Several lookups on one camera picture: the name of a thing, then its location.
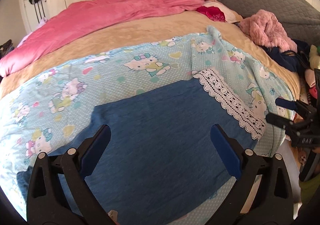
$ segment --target black clamp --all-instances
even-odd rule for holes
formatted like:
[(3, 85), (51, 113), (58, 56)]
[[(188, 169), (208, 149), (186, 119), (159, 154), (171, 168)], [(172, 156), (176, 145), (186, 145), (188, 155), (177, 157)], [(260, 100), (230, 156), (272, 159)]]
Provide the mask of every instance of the black clamp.
[[(289, 225), (293, 221), (293, 198), (282, 156), (258, 156), (244, 150), (219, 125), (211, 129), (211, 141), (228, 173), (236, 178), (231, 191), (205, 225)], [(241, 215), (257, 175), (261, 182), (248, 213)]]
[[(58, 156), (38, 154), (28, 189), (27, 221), (30, 225), (115, 225), (92, 194), (84, 178), (90, 176), (111, 139), (103, 125), (78, 149)], [(82, 216), (73, 213), (63, 193), (58, 174), (64, 174)]]
[(320, 147), (320, 70), (315, 69), (316, 89), (318, 92), (317, 108), (304, 102), (276, 99), (276, 105), (296, 111), (303, 121), (294, 123), (290, 119), (268, 113), (266, 121), (269, 124), (285, 130), (291, 139), (292, 147)]

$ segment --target white lace trim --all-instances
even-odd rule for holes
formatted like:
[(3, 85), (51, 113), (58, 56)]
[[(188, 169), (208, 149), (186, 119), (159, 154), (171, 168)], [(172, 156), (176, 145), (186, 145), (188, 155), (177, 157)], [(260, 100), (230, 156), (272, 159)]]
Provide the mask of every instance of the white lace trim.
[(266, 124), (263, 120), (256, 118), (252, 111), (236, 95), (224, 78), (214, 69), (200, 71), (194, 75), (200, 80), (205, 91), (221, 103), (221, 107), (228, 114), (239, 121), (239, 126), (251, 133), (252, 139), (260, 139)]

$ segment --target metal rivet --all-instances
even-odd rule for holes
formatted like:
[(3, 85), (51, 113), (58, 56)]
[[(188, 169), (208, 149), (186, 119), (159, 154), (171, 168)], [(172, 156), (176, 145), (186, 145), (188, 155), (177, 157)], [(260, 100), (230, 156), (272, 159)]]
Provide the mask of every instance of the metal rivet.
[(68, 150), (68, 154), (69, 155), (73, 155), (73, 154), (75, 154), (76, 153), (76, 149), (75, 148), (70, 148), (69, 150)]
[(279, 153), (276, 153), (275, 157), (276, 157), (276, 159), (278, 159), (278, 160), (281, 160), (281, 159), (282, 159), (282, 155), (279, 154)]
[(246, 155), (253, 155), (253, 151), (251, 149), (246, 149), (245, 154)]
[(38, 154), (38, 157), (39, 157), (39, 159), (44, 158), (44, 157), (45, 157), (45, 153), (44, 153), (44, 152), (39, 153), (39, 154)]

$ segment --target blue clamp pad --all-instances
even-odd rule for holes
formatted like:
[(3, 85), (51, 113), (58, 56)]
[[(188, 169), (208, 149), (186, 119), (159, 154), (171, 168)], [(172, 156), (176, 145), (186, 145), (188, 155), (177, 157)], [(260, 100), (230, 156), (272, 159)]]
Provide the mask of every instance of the blue clamp pad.
[(111, 130), (107, 125), (103, 125), (93, 136), (93, 141), (86, 153), (80, 160), (80, 176), (85, 178), (90, 176), (99, 162), (104, 150), (111, 140)]
[(230, 144), (234, 139), (229, 138), (219, 125), (212, 126), (210, 137), (228, 173), (239, 180), (242, 174), (242, 161)]
[(283, 98), (278, 97), (276, 99), (276, 105), (279, 107), (287, 108), (289, 110), (297, 110), (297, 105), (294, 101), (289, 101)]

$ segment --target beige blanket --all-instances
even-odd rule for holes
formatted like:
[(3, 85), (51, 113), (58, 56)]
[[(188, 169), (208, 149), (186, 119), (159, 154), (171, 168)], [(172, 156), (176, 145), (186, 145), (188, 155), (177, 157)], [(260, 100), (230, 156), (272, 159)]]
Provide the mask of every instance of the beige blanket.
[(183, 36), (193, 32), (205, 32), (208, 25), (216, 27), (221, 32), (224, 40), (261, 61), (266, 68), (287, 83), (295, 98), (299, 98), (300, 82), (297, 74), (279, 66), (263, 49), (256, 46), (246, 37), (237, 26), (229, 23), (213, 22), (205, 15), (194, 11), (125, 22), (75, 40), (40, 58), (23, 70), (5, 77), (0, 84), (0, 98), (15, 90), (30, 78), (65, 61), (114, 48), (166, 40), (174, 36)]

